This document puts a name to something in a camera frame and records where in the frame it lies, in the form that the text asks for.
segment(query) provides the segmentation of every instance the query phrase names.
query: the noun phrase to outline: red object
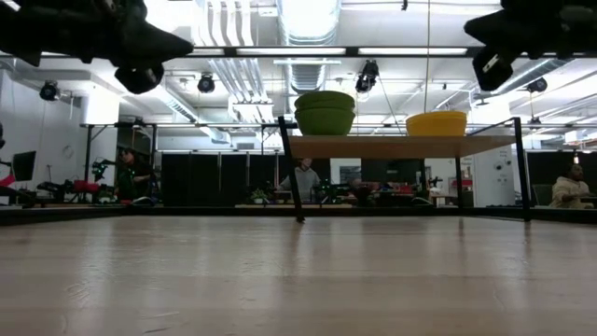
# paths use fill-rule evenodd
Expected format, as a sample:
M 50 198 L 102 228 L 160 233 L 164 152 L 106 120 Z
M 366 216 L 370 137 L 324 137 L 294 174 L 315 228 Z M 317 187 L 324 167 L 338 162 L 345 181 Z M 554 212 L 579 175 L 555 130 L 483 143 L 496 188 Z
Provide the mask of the red object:
M 98 185 L 97 183 L 89 183 L 82 180 L 76 180 L 73 184 L 74 192 L 95 193 L 100 190 L 100 185 Z
M 11 184 L 15 183 L 17 179 L 13 174 L 8 175 L 7 178 L 0 180 L 0 187 L 8 187 Z
M 458 184 L 458 181 L 453 180 L 451 182 L 451 185 L 453 187 L 456 187 L 456 185 Z M 473 187 L 473 180 L 470 178 L 463 178 L 463 187 Z
M 399 186 L 396 188 L 396 191 L 398 193 L 410 195 L 412 193 L 412 186 Z

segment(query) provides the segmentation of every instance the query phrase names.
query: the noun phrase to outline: seated person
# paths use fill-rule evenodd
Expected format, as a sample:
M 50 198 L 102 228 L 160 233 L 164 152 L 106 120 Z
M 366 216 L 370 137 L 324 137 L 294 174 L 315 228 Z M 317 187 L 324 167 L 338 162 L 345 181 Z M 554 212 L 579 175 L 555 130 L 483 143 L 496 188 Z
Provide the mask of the seated person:
M 120 160 L 124 165 L 118 169 L 118 197 L 121 200 L 135 200 L 149 196 L 153 175 L 151 166 L 136 156 L 130 148 L 120 152 Z
M 298 194 L 303 202 L 309 202 L 311 200 L 311 191 L 313 187 L 319 186 L 320 179 L 319 175 L 311 169 L 311 159 L 302 159 L 299 161 L 300 165 L 295 168 L 295 174 L 297 175 Z M 290 176 L 285 178 L 282 183 L 278 186 L 278 190 L 291 190 Z
M 590 197 L 589 186 L 583 182 L 582 167 L 570 165 L 567 172 L 558 177 L 552 189 L 552 201 L 549 206 L 561 209 L 592 209 L 590 203 L 581 202 L 581 198 Z

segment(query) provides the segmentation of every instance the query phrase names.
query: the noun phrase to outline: woman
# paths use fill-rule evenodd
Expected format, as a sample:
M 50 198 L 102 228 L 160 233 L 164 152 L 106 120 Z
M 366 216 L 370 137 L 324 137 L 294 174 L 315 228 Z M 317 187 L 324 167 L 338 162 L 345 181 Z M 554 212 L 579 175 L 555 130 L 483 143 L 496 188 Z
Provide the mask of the woman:
M 581 202 L 581 198 L 591 196 L 589 186 L 582 181 L 583 178 L 582 167 L 579 164 L 570 165 L 553 185 L 550 206 L 561 209 L 592 209 L 592 204 Z

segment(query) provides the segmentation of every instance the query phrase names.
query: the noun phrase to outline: stacked bowls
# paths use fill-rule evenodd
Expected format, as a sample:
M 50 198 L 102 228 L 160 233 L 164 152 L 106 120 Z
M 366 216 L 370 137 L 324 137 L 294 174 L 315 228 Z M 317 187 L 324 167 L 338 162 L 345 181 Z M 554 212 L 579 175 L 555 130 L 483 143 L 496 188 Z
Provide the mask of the stacked bowls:
M 295 102 L 298 128 L 303 135 L 347 135 L 353 127 L 354 99 L 337 91 L 314 91 Z

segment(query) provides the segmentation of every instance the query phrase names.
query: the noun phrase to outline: cable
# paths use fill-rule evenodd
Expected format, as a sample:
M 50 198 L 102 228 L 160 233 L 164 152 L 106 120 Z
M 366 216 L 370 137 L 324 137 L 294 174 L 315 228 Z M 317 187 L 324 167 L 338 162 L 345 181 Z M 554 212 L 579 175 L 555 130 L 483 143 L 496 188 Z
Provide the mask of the cable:
M 425 101 L 423 113 L 427 113 L 427 92 L 429 89 L 429 47 L 431 46 L 431 0 L 427 0 L 427 66 L 425 70 Z
M 385 97 L 385 101 L 388 103 L 388 106 L 390 107 L 390 113 L 392 113 L 392 118 L 394 118 L 394 123 L 398 127 L 398 131 L 400 133 L 402 133 L 402 130 L 400 129 L 400 125 L 398 124 L 398 119 L 396 118 L 396 114 L 394 113 L 394 109 L 392 108 L 392 103 L 390 103 L 390 98 L 388 97 L 388 94 L 385 92 L 385 87 L 383 85 L 382 76 L 378 75 L 378 78 L 380 79 L 380 85 L 382 85 L 383 96 Z

